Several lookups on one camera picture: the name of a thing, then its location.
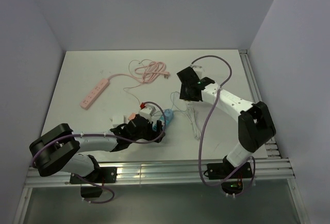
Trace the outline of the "teal power strip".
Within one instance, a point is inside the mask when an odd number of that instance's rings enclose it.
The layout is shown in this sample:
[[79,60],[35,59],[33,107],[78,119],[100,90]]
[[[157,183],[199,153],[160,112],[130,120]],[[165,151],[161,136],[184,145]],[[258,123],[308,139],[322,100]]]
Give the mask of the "teal power strip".
[[164,121],[164,125],[166,125],[166,127],[170,124],[170,122],[168,120],[166,120],[166,116],[164,117],[163,115],[160,116],[160,118],[158,120],[162,120]]

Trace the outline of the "light blue charger plug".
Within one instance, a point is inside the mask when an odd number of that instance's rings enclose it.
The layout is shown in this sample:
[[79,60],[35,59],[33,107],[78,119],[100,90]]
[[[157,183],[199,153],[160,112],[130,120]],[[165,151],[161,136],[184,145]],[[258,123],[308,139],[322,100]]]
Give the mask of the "light blue charger plug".
[[165,109],[164,114],[166,116],[166,120],[168,120],[169,122],[173,119],[174,113],[172,109]]

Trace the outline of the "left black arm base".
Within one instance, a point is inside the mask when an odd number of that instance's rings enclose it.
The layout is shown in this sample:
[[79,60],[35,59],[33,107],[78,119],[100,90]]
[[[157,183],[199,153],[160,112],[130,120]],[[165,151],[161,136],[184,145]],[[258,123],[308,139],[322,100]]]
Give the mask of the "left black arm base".
[[87,176],[80,176],[72,173],[69,183],[71,185],[80,185],[80,195],[83,200],[98,202],[98,198],[103,193],[110,193],[111,201],[114,198],[114,191],[106,184],[115,183],[117,179],[116,167],[101,167]]

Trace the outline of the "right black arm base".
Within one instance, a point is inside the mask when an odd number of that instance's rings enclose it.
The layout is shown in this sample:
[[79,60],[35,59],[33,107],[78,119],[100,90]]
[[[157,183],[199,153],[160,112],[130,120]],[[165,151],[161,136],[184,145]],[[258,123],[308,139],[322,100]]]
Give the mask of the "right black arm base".
[[207,169],[203,172],[209,180],[221,180],[221,189],[226,196],[237,196],[243,193],[244,189],[252,186],[255,178],[255,163],[249,161],[241,167],[233,167],[229,162],[208,163]]

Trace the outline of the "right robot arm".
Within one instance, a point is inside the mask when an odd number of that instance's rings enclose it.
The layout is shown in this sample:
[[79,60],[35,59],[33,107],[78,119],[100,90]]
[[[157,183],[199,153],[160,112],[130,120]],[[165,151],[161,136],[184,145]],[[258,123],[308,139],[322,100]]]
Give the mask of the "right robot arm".
[[181,81],[180,99],[203,101],[212,105],[202,127],[200,149],[207,124],[215,108],[225,112],[237,122],[238,143],[225,156],[223,165],[224,174],[230,178],[235,177],[241,171],[241,164],[276,135],[268,106],[262,101],[253,103],[242,99],[208,77],[200,78],[190,66],[178,72],[177,76]]

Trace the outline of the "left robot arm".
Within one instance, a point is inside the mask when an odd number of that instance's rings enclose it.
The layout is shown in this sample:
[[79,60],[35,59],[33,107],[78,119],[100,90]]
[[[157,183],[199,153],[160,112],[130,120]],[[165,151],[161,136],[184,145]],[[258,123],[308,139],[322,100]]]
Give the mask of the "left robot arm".
[[100,178],[101,170],[91,152],[119,152],[133,143],[159,143],[165,136],[165,129],[165,122],[158,120],[154,124],[139,114],[127,124],[103,133],[74,133],[63,123],[30,144],[31,165],[42,177],[63,171],[95,182]]

